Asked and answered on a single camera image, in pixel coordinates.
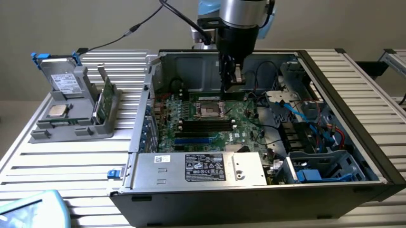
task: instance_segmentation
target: power supply label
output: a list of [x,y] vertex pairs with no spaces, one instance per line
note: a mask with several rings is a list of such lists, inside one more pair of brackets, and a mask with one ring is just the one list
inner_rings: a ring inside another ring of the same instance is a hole
[[223,154],[186,154],[184,156],[187,182],[226,180]]
[[54,82],[63,94],[80,94],[82,89],[72,74],[51,75]]

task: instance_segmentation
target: white sticker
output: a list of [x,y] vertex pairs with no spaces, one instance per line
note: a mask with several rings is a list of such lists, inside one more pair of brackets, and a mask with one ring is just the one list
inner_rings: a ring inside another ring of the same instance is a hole
[[51,75],[54,82],[63,94],[80,94],[82,89],[72,74]]
[[171,162],[171,155],[155,156],[154,163]]

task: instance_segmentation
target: green circuit board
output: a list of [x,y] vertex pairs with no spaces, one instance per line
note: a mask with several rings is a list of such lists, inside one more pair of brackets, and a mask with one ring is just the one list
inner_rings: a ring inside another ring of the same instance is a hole
[[[160,101],[163,108],[158,116],[159,128],[159,152],[216,152],[230,151],[230,145],[237,147],[247,146],[250,151],[266,153],[267,147],[255,142],[250,137],[250,132],[257,135],[261,132],[261,127],[249,122],[245,116],[245,110],[254,113],[254,107],[247,108],[249,102],[241,100],[222,101],[215,94],[191,94],[190,101],[182,101],[176,95],[171,95],[166,100]],[[222,107],[222,117],[207,117],[199,115],[199,106],[202,104],[214,104]],[[175,134],[180,132],[178,129],[179,120],[235,120],[237,128],[231,132],[208,132],[210,143],[207,144],[184,144],[182,151],[175,150]]]

